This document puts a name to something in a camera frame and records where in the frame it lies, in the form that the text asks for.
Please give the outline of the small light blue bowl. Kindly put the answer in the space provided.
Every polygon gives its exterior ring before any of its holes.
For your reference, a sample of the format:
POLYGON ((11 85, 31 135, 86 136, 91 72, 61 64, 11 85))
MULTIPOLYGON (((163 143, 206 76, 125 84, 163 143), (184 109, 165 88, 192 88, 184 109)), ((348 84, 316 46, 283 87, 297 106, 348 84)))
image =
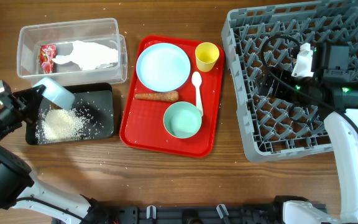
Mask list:
POLYGON ((59 85, 51 78, 43 78, 34 87, 43 85, 45 87, 42 96, 64 110, 70 110, 75 100, 73 93, 59 85))

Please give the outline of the red snack wrapper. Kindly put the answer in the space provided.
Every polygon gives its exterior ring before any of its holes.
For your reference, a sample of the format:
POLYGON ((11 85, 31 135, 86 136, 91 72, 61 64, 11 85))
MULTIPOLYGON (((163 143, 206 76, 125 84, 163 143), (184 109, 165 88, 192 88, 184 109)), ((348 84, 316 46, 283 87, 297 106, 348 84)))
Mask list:
POLYGON ((52 73, 53 58, 55 58, 57 48, 55 44, 42 45, 40 47, 39 64, 44 74, 52 73))

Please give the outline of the white napkin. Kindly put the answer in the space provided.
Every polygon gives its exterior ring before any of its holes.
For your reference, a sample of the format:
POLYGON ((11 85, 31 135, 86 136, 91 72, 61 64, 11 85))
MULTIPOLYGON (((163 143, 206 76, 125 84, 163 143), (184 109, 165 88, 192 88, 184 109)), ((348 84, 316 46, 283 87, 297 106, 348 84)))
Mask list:
POLYGON ((73 62, 81 70, 94 70, 102 65, 118 63, 117 49, 112 49, 96 42, 82 42, 76 40, 72 43, 73 50, 69 55, 57 55, 52 61, 63 65, 73 62))

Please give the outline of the mint green bowl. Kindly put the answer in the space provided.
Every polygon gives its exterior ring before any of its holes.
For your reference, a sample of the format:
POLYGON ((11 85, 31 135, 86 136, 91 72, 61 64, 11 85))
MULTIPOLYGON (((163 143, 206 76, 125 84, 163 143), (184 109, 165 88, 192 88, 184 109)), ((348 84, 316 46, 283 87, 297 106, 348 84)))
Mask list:
POLYGON ((170 105, 163 115, 165 130, 173 137, 187 139, 194 136, 201 128, 202 115, 199 109, 185 101, 170 105))

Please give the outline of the white plastic spoon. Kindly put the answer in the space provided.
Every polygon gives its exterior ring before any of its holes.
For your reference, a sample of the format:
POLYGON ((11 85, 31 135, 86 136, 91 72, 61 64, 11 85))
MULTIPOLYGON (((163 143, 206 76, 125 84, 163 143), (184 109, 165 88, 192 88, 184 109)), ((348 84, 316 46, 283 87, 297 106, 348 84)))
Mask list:
POLYGON ((191 77, 191 82, 195 87, 195 91, 196 91, 196 107, 200 111, 201 116, 203 116, 203 104, 202 104, 201 92, 200 92, 200 87, 202 84, 201 74, 199 72, 193 72, 191 77))

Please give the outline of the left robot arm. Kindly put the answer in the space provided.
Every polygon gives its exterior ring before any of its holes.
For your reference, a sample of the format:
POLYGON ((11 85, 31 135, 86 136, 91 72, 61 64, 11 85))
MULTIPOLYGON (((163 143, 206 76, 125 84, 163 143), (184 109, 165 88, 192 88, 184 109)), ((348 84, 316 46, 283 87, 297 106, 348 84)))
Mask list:
MULTIPOLYGON (((40 84, 13 93, 0 80, 0 140, 35 123, 35 111, 51 90, 40 84)), ((72 195, 42 182, 30 166, 0 146, 0 209, 20 208, 48 215, 60 223, 108 223, 110 214, 97 200, 72 195)))

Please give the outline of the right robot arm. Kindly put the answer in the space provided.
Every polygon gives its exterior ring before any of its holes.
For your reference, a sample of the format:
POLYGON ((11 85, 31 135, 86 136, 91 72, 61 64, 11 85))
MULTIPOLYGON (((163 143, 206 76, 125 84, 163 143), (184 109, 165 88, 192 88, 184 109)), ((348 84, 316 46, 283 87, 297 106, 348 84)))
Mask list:
POLYGON ((358 223, 358 82, 350 78, 348 56, 344 44, 302 44, 275 95, 297 106, 317 106, 334 151, 341 221, 358 223))

